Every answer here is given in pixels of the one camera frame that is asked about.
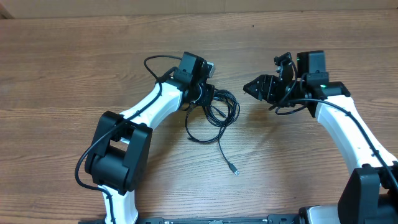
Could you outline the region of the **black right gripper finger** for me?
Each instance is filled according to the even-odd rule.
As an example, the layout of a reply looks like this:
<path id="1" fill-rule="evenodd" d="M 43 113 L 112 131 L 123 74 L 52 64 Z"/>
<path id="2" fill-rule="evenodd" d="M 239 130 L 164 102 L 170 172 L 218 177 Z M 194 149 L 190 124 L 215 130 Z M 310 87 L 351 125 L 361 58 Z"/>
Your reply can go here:
<path id="1" fill-rule="evenodd" d="M 258 100 L 266 100 L 268 103 L 275 103 L 276 90 L 277 90 L 276 82 L 271 82 L 269 91 L 267 93 L 249 93 L 249 94 Z"/>
<path id="2" fill-rule="evenodd" d="M 243 86 L 243 90 L 246 93 L 267 93 L 269 91 L 272 80 L 272 75 L 260 75 L 253 81 L 245 84 Z"/>

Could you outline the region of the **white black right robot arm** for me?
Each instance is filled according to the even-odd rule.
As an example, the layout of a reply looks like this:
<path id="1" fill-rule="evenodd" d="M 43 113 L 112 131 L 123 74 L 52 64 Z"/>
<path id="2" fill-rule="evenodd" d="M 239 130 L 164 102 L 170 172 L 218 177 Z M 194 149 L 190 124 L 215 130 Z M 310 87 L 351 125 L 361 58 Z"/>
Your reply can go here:
<path id="1" fill-rule="evenodd" d="M 331 136 L 350 173 L 335 205 L 302 207 L 267 223 L 397 223 L 397 158 L 376 139 L 342 82 L 332 82 L 322 50 L 274 58 L 276 75 L 259 75 L 245 93 L 281 115 L 308 109 Z"/>

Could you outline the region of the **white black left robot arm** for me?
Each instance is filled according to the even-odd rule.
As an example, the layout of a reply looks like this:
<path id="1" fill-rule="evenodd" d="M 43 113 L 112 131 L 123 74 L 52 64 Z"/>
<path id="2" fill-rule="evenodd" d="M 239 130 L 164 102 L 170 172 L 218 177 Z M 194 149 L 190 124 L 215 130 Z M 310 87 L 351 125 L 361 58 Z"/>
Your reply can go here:
<path id="1" fill-rule="evenodd" d="M 119 114 L 103 113 L 91 146 L 77 166 L 91 175 L 91 189 L 103 194 L 106 215 L 100 223 L 136 223 L 134 191 L 142 180 L 152 133 L 185 103 L 208 106 L 214 86 L 208 84 L 215 65 L 184 52 L 179 66 L 156 77 L 154 89 L 138 104 Z"/>

